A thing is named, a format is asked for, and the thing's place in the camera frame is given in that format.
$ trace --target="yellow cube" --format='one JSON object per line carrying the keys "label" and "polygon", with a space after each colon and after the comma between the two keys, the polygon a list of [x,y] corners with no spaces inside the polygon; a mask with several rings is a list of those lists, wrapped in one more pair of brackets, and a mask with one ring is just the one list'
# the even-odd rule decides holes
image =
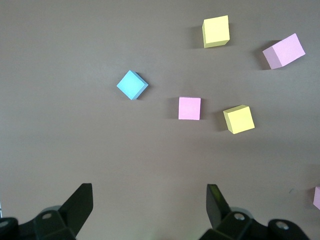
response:
{"label": "yellow cube", "polygon": [[225,45],[230,40],[228,15],[205,19],[202,34],[205,49]]}
{"label": "yellow cube", "polygon": [[228,130],[237,134],[249,129],[254,129],[250,108],[245,105],[236,106],[223,111]]}

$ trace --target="cube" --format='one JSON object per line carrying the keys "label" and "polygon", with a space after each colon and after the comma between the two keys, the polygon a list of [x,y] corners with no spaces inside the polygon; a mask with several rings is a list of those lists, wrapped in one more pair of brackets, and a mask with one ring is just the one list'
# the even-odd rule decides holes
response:
{"label": "cube", "polygon": [[255,128],[250,108],[248,106],[240,105],[224,110],[223,115],[228,130],[233,134]]}
{"label": "cube", "polygon": [[320,186],[317,186],[314,191],[313,205],[320,210]]}
{"label": "cube", "polygon": [[281,68],[306,54],[295,33],[262,52],[271,69]]}
{"label": "cube", "polygon": [[228,15],[205,19],[202,34],[205,49],[225,45],[230,40]]}
{"label": "cube", "polygon": [[117,84],[117,87],[131,100],[137,99],[147,86],[148,83],[131,70]]}
{"label": "cube", "polygon": [[180,120],[200,120],[201,98],[179,97]]}

